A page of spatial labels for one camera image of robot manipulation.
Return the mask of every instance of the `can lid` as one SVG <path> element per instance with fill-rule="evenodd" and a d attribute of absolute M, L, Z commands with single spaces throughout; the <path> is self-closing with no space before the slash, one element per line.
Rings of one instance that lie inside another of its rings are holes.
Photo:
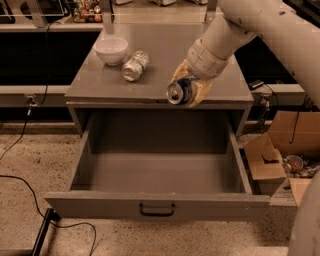
<path fill-rule="evenodd" d="M 121 72 L 123 77 L 129 82 L 136 81 L 140 77 L 140 73 L 137 70 L 130 67 L 123 66 Z"/>
<path fill-rule="evenodd" d="M 167 88 L 167 98 L 171 104 L 178 105 L 182 102 L 184 92 L 180 84 L 173 82 Z"/>

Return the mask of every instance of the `can on side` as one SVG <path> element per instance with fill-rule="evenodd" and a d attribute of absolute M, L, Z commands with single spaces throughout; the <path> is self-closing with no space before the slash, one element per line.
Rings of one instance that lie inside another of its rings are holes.
<path fill-rule="evenodd" d="M 137 81 L 147 68 L 148 63 L 148 53 L 145 51 L 136 51 L 130 60 L 122 66 L 121 73 L 127 81 Z"/>

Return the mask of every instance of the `electrical outlet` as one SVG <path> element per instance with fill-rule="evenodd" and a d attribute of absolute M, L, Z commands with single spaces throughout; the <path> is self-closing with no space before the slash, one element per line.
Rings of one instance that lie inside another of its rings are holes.
<path fill-rule="evenodd" d="M 25 95 L 26 99 L 27 99 L 27 104 L 30 106 L 30 107 L 36 107 L 38 106 L 38 100 L 37 100 L 37 97 L 36 95 L 32 94 L 28 94 L 28 95 Z"/>

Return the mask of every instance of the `cardboard box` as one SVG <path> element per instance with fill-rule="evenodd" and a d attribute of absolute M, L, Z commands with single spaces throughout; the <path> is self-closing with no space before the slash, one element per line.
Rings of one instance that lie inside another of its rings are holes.
<path fill-rule="evenodd" d="M 244 145 L 244 151 L 252 178 L 258 182 L 263 194 L 272 195 L 287 177 L 282 157 L 320 158 L 320 113 L 278 111 L 268 132 Z M 290 179 L 297 205 L 310 181 Z"/>

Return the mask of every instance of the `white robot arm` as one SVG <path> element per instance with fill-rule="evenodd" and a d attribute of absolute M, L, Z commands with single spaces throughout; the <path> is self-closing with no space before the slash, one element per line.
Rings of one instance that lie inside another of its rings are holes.
<path fill-rule="evenodd" d="M 195 95 L 186 103 L 199 104 L 210 91 L 232 54 L 260 36 L 291 75 L 320 104 L 320 30 L 299 18 L 281 0 L 219 0 L 216 15 L 206 32 L 189 49 L 173 81 L 193 76 Z M 172 91 L 167 95 L 170 100 Z"/>

